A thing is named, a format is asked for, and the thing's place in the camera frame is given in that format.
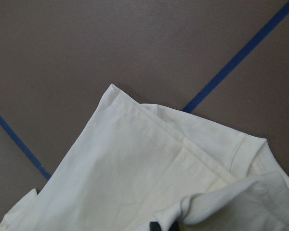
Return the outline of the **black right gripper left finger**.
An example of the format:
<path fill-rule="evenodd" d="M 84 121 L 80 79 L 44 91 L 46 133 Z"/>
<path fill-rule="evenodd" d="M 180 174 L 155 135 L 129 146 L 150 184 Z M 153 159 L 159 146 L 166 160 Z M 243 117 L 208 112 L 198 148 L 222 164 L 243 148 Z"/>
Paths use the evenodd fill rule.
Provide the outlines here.
<path fill-rule="evenodd" d="M 160 225 L 157 221 L 152 221 L 149 223 L 150 231 L 160 231 Z"/>

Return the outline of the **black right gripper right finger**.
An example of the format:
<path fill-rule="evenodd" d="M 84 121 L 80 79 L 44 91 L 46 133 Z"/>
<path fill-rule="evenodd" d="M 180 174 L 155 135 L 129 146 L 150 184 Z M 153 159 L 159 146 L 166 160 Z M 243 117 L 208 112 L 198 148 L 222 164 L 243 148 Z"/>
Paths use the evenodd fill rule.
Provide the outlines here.
<path fill-rule="evenodd" d="M 180 231 L 179 223 L 174 222 L 170 227 L 170 231 Z"/>

